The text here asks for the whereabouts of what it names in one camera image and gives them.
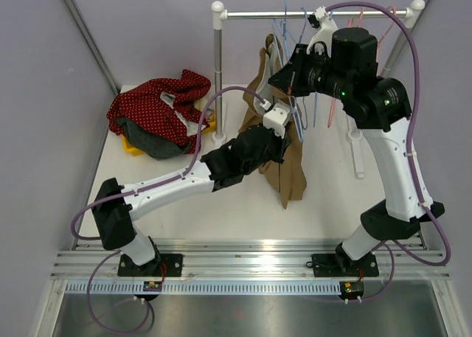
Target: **polka dot pattern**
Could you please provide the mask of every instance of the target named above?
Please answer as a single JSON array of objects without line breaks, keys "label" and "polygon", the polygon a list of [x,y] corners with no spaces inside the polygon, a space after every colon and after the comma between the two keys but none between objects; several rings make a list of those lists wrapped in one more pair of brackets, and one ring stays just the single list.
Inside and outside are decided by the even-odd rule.
[{"label": "polka dot pattern", "polygon": [[[115,119],[126,117],[145,131],[169,140],[179,147],[186,147],[187,154],[195,152],[197,136],[187,136],[187,127],[178,119],[176,111],[185,119],[198,123],[201,112],[193,107],[195,100],[205,96],[211,82],[203,75],[184,69],[180,79],[161,78],[146,83],[115,97],[106,117],[110,131],[124,134]],[[174,95],[173,108],[161,100],[161,93]]]}]

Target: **pile of clothes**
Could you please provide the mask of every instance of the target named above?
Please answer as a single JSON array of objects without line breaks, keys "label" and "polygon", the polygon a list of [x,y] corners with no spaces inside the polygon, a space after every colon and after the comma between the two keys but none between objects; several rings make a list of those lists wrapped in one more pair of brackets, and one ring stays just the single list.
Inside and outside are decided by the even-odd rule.
[{"label": "pile of clothes", "polygon": [[[180,79],[149,80],[118,95],[107,113],[110,131],[155,159],[195,152],[201,112],[194,106],[211,82],[185,69]],[[209,123],[204,120],[203,129]]]}]

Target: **white wall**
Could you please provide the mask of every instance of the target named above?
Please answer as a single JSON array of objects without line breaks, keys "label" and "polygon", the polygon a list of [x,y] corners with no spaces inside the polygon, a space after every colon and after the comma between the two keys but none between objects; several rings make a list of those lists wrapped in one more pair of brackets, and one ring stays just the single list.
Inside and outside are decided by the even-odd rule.
[{"label": "white wall", "polygon": [[[177,77],[183,68],[213,75],[214,0],[75,0],[117,82],[136,85],[152,77]],[[221,0],[231,11],[281,11],[283,0]],[[289,9],[316,9],[346,0],[288,0]],[[412,0],[364,0],[406,7]],[[386,19],[368,21],[376,35]],[[301,21],[291,21],[295,35]],[[223,81],[247,83],[257,71],[258,51],[271,27],[268,21],[228,21],[223,28]],[[384,42],[381,62],[398,30]],[[306,38],[312,36],[307,28]]]},{"label": "white wall", "polygon": [[[428,190],[445,204],[440,218],[452,245],[449,265],[456,291],[472,327],[472,92],[470,0],[433,0],[415,40],[420,53],[421,106],[414,140]],[[412,88],[412,56],[408,51],[395,77]],[[431,247],[441,247],[428,230]]]},{"label": "white wall", "polygon": [[113,95],[61,0],[0,0],[0,336],[26,337]]}]

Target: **white plastic strip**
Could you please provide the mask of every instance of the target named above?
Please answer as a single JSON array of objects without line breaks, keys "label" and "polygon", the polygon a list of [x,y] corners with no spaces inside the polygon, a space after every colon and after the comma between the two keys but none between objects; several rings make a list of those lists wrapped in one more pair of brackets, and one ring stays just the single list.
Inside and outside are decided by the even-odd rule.
[{"label": "white plastic strip", "polygon": [[[67,293],[86,292],[87,279],[69,280]],[[241,282],[241,281],[194,281],[168,280],[162,291],[146,291],[144,282],[136,280],[112,281],[97,279],[91,285],[92,294],[170,294],[170,295],[339,295],[338,282]]]}]

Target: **black mounting plate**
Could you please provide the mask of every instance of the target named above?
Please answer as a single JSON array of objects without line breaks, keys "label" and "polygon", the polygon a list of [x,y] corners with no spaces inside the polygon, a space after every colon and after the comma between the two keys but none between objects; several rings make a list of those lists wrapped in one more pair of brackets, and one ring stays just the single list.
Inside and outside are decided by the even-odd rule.
[{"label": "black mounting plate", "polygon": [[[160,254],[160,256],[167,268],[166,277],[182,276],[183,254]],[[122,254],[119,259],[118,277],[160,277],[161,275],[159,266],[150,274],[143,274],[139,266],[135,265],[129,256]]]},{"label": "black mounting plate", "polygon": [[311,262],[307,262],[307,267],[313,268],[313,274],[316,278],[333,278],[333,277],[360,277],[361,268],[364,277],[378,277],[378,265],[375,255],[367,254],[358,262],[355,267],[349,271],[342,271],[342,268],[336,263],[335,254],[312,254]]}]

